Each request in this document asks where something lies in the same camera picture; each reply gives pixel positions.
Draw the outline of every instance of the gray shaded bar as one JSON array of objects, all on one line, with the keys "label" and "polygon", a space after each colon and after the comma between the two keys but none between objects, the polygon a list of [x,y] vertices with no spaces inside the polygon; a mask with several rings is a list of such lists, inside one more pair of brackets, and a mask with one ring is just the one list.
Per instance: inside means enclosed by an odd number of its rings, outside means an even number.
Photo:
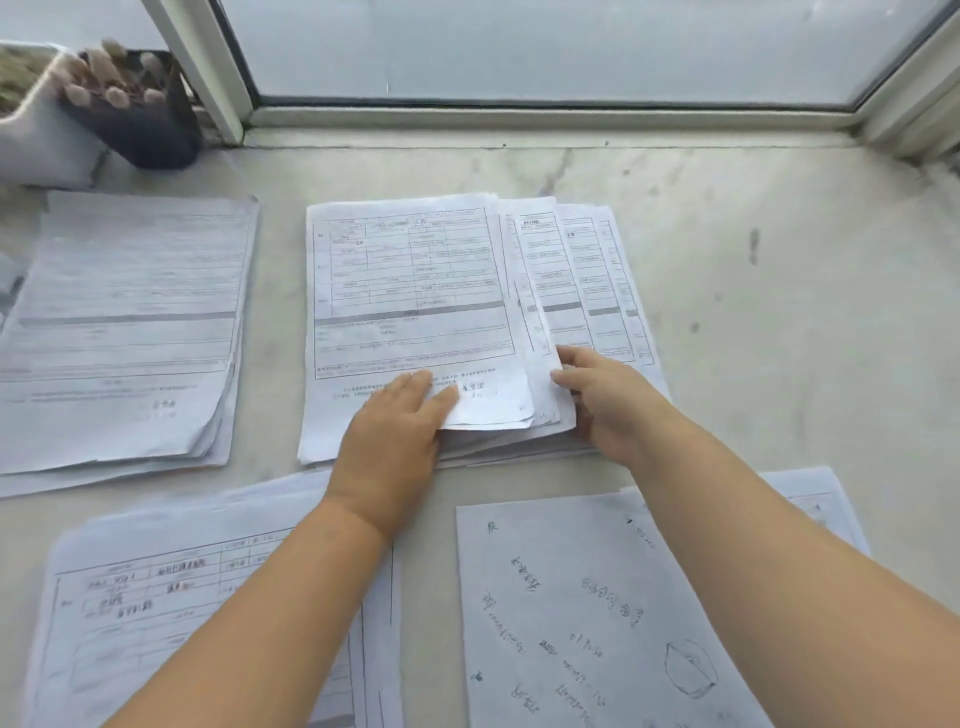
[{"label": "gray shaded bar", "polygon": [[583,308],[584,305],[579,301],[576,303],[557,303],[557,305],[546,305],[544,311],[568,311],[572,308]]},{"label": "gray shaded bar", "polygon": [[402,319],[407,316],[432,316],[437,313],[454,313],[455,311],[479,311],[483,308],[503,308],[502,301],[487,303],[469,303],[467,305],[445,305],[439,308],[413,308],[409,311],[387,311],[386,313],[367,313],[359,316],[338,316],[332,319],[314,319],[316,326],[333,326],[336,324],[356,324],[361,321],[383,321],[384,319]]},{"label": "gray shaded bar", "polygon": [[62,319],[20,319],[24,327],[58,327],[68,324],[133,324],[144,321],[212,321],[236,318],[235,311],[214,313],[145,313],[126,316],[78,316]]}]

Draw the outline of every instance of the marble surface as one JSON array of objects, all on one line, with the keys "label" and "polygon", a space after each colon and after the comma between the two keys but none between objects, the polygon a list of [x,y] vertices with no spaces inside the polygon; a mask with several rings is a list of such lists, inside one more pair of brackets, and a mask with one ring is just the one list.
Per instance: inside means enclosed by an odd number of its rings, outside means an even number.
[{"label": "marble surface", "polygon": [[[179,174],[113,162],[101,187],[263,205],[233,456],[219,471],[0,501],[0,726],[18,724],[61,532],[298,468],[304,209],[326,201],[490,191],[611,205],[675,403],[761,471],[832,466],[876,559],[960,610],[960,218],[915,169],[860,148],[237,150]],[[29,255],[42,205],[0,192],[0,248]],[[454,507],[628,482],[598,457],[439,475],[402,540],[409,725],[467,724]]]}]

